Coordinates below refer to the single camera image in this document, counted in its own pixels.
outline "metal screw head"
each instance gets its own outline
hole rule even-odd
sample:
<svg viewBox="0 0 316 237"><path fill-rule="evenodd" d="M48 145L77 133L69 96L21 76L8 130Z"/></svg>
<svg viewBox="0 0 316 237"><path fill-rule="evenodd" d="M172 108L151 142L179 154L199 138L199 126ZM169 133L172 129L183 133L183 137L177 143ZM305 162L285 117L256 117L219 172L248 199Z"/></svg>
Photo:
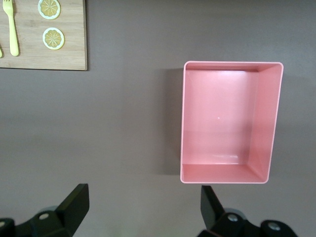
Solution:
<svg viewBox="0 0 316 237"><path fill-rule="evenodd" d="M236 215L234 215L234 214L229 214L228 215L228 219L230 221L234 221L234 222L238 221L238 217Z"/></svg>
<svg viewBox="0 0 316 237"><path fill-rule="evenodd" d="M269 222L268 226L270 227L270 229L274 230L274 231L279 231L281 230L281 227L275 223L275 222Z"/></svg>
<svg viewBox="0 0 316 237"><path fill-rule="evenodd" d="M47 217L49 217L49 214L48 213L44 213L44 214L39 216L39 219L40 220L45 220Z"/></svg>

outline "fork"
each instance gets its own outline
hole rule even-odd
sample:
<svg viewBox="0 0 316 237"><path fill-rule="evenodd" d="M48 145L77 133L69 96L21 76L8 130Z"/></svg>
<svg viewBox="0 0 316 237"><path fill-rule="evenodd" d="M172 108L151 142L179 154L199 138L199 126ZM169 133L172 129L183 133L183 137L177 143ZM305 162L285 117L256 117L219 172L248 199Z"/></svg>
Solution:
<svg viewBox="0 0 316 237"><path fill-rule="evenodd" d="M15 24L13 18L13 3L12 0L3 0L3 9L9 18L10 28L10 52L13 56L19 55L18 40L16 38Z"/></svg>

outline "wooden board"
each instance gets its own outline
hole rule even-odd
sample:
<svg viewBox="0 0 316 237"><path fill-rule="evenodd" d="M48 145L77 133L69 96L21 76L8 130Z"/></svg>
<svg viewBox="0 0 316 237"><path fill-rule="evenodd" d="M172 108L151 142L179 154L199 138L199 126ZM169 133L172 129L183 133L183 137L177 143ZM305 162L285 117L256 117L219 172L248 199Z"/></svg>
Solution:
<svg viewBox="0 0 316 237"><path fill-rule="evenodd" d="M1 68L87 70L85 1L59 0L61 13L57 19L46 20L38 12L39 0L15 0L15 26L20 55L10 54L9 22L0 3L0 58ZM56 27L65 35L59 50L48 49L43 32Z"/></svg>

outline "citrus slice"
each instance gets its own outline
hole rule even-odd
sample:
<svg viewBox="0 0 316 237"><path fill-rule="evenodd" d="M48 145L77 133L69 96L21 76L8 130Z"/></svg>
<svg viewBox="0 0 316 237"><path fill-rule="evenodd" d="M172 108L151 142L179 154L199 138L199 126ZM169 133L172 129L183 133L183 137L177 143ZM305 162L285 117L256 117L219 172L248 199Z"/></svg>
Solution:
<svg viewBox="0 0 316 237"><path fill-rule="evenodd" d="M58 50L64 46L65 37L59 29L51 27L44 31L43 42L47 48Z"/></svg>
<svg viewBox="0 0 316 237"><path fill-rule="evenodd" d="M53 20L60 14L60 4L58 0L39 0L38 10L42 17Z"/></svg>

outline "black clamp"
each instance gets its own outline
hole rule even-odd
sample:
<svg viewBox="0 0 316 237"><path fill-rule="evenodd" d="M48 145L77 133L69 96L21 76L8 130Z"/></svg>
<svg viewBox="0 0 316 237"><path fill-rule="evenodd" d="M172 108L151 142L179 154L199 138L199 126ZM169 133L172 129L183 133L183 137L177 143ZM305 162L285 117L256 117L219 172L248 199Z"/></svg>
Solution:
<svg viewBox="0 0 316 237"><path fill-rule="evenodd" d="M0 237L72 237L88 210L88 185L79 184L54 211L38 213L18 226L13 219L0 219Z"/></svg>
<svg viewBox="0 0 316 237"><path fill-rule="evenodd" d="M298 237L283 222L265 220L260 227L234 212L226 212L210 186L202 186L201 212L207 230L198 237Z"/></svg>

